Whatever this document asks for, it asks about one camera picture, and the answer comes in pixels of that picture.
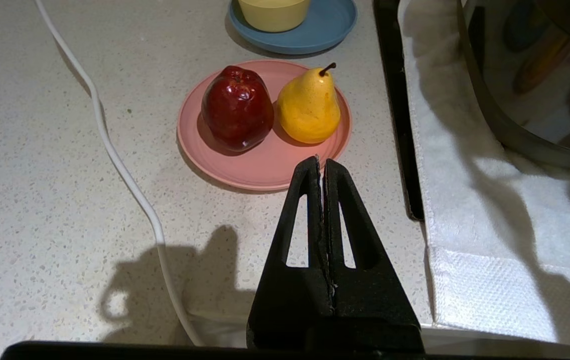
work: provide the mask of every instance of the plate rim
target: plate rim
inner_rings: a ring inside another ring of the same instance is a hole
[[[281,59],[255,59],[255,60],[242,61],[240,63],[235,63],[233,65],[243,66],[243,65],[251,64],[251,63],[264,63],[264,62],[287,64],[289,66],[297,66],[298,68],[302,68],[305,70],[310,69],[309,67],[307,67],[303,64],[298,64],[298,63],[294,63],[293,61],[286,61],[286,60],[281,60]],[[191,156],[189,151],[186,150],[186,148],[184,146],[182,132],[180,130],[180,119],[182,119],[182,114],[185,110],[185,105],[187,104],[187,101],[189,100],[189,98],[191,98],[191,96],[194,95],[194,91],[196,90],[196,88],[198,88],[198,86],[200,86],[200,84],[202,84],[202,82],[204,82],[206,79],[208,79],[212,75],[216,75],[216,74],[220,73],[220,71],[222,71],[222,70],[223,69],[221,68],[221,69],[214,71],[214,72],[210,73],[209,75],[205,76],[203,79],[201,79],[193,88],[191,88],[189,93],[185,96],[184,100],[182,101],[182,104],[180,105],[180,111],[178,112],[178,118],[176,121],[176,132],[178,135],[179,146],[182,148],[185,155],[189,158],[189,161],[191,161],[192,164],[194,164],[198,169],[200,169],[200,171],[202,171],[203,173],[207,174],[207,176],[210,176],[211,178],[213,178],[213,179],[215,179],[215,180],[217,180],[223,184],[229,185],[231,187],[239,188],[239,189],[244,189],[246,191],[256,191],[256,192],[282,191],[282,190],[288,189],[289,185],[291,184],[291,178],[289,180],[287,180],[286,182],[281,183],[281,184],[255,185],[255,186],[246,185],[246,184],[243,184],[241,182],[229,180],[227,178],[221,178],[218,175],[211,173],[211,171],[207,170],[202,164],[197,162]],[[336,152],[336,154],[334,156],[328,157],[331,159],[338,159],[342,155],[342,153],[345,151],[345,149],[347,148],[347,145],[349,144],[349,141],[351,140],[351,133],[353,131],[353,121],[352,121],[352,117],[351,117],[351,107],[349,106],[349,102],[347,102],[347,98],[345,97],[345,95],[342,93],[342,91],[337,86],[335,86],[334,88],[336,89],[338,94],[343,98],[343,100],[345,102],[345,105],[347,107],[347,119],[349,119],[349,125],[347,126],[347,137],[345,138],[345,141],[344,141],[345,145],[342,146],[341,148],[339,148],[339,150]]]
[[[351,24],[349,25],[349,27],[347,27],[347,30],[342,32],[342,34],[337,36],[335,39],[332,39],[331,41],[326,41],[325,43],[320,43],[320,44],[316,44],[316,45],[284,46],[284,45],[279,45],[277,43],[271,43],[271,42],[267,43],[267,42],[262,41],[261,39],[255,38],[254,36],[250,36],[248,34],[241,32],[240,28],[241,27],[246,28],[246,27],[241,26],[241,23],[238,20],[238,18],[233,15],[233,13],[234,13],[234,11],[233,11],[234,2],[237,2],[237,1],[238,0],[230,0],[227,12],[228,12],[229,19],[232,22],[232,25],[234,26],[234,29],[238,32],[239,35],[241,35],[241,37],[246,39],[246,41],[249,41],[250,43],[254,44],[255,46],[258,46],[259,48],[263,48],[261,45],[271,46],[273,48],[278,48],[281,50],[299,50],[299,51],[300,50],[309,50],[309,49],[320,48],[319,50],[313,50],[312,52],[298,53],[298,55],[303,55],[303,54],[307,54],[307,53],[317,53],[319,51],[323,51],[323,50],[330,48],[331,46],[333,46],[333,45],[339,43],[340,41],[344,40],[347,37],[347,35],[349,35],[351,30],[353,30],[353,28],[356,26],[356,23],[358,22],[358,7],[356,6],[356,3],[354,2],[354,0],[343,0],[343,1],[351,3],[351,6],[354,9],[354,19],[351,21]]]

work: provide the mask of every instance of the white cable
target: white cable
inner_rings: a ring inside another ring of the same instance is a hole
[[[160,220],[158,219],[158,215],[156,211],[149,203],[147,198],[142,191],[140,191],[140,187],[134,181],[134,178],[131,176],[125,164],[123,164],[122,160],[118,156],[116,149],[114,148],[113,144],[109,139],[109,133],[107,132],[107,127],[105,126],[105,121],[102,117],[102,109],[100,107],[100,98],[98,96],[98,90],[96,89],[95,85],[91,81],[91,78],[87,75],[81,64],[78,62],[78,59],[74,56],[74,53],[69,49],[67,43],[65,43],[65,39],[60,35],[60,32],[56,29],[54,24],[51,22],[49,18],[49,14],[47,14],[47,10],[42,4],[41,0],[36,0],[36,4],[38,5],[38,9],[40,10],[40,14],[42,14],[43,19],[45,19],[45,23],[47,23],[47,27],[52,35],[54,35],[54,39],[60,48],[65,52],[65,55],[69,58],[70,62],[74,66],[74,68],[78,71],[80,76],[86,82],[87,86],[89,87],[91,93],[91,100],[93,101],[93,111],[96,114],[96,121],[98,123],[98,130],[100,133],[100,137],[102,137],[102,141],[105,143],[105,148],[107,148],[107,153],[111,158],[114,166],[120,176],[122,176],[125,184],[129,187],[129,190],[134,194],[134,198],[140,204],[140,207],[143,208],[143,211],[149,218],[150,223],[152,223],[152,228],[154,228],[154,235],[156,237],[156,246],[158,247],[158,256],[161,261],[161,271],[163,272],[163,277],[165,280],[165,285],[167,286],[167,291],[169,292],[169,297],[171,299],[171,303],[173,305],[176,314],[178,315],[178,319],[182,324],[182,327],[185,329],[189,339],[195,346],[203,346],[203,342],[196,333],[191,321],[189,321],[189,317],[187,316],[187,312],[185,311],[185,307],[182,305],[182,301],[180,296],[177,296],[177,292],[173,287],[173,282],[171,281],[170,269],[167,261],[167,254],[165,248],[165,241],[163,235],[163,226],[161,225]]]

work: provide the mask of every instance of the pink plate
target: pink plate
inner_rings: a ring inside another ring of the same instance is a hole
[[[264,80],[271,100],[290,80],[308,68],[282,60],[255,60],[238,64],[253,70]],[[178,119],[178,140],[189,159],[206,174],[223,183],[251,191],[287,189],[296,165],[319,155],[321,166],[340,156],[351,136],[351,111],[345,96],[337,88],[340,125],[329,139],[317,145],[299,143],[282,130],[278,119],[274,129],[255,147],[242,153],[224,150],[213,138],[200,116],[200,103],[207,86],[221,70],[202,80],[187,96]]]

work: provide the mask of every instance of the pear stem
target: pear stem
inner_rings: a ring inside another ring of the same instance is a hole
[[[327,72],[327,70],[333,69],[333,68],[334,68],[334,69],[336,68],[336,63],[331,63],[331,64],[329,64],[329,66],[327,66],[326,68],[324,68],[323,70],[321,70],[321,71],[319,72],[319,75],[320,75],[321,77],[323,77],[324,74]]]

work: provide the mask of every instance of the yellow bowl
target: yellow bowl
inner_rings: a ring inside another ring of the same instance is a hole
[[[238,0],[243,16],[263,32],[286,32],[303,23],[311,0]]]

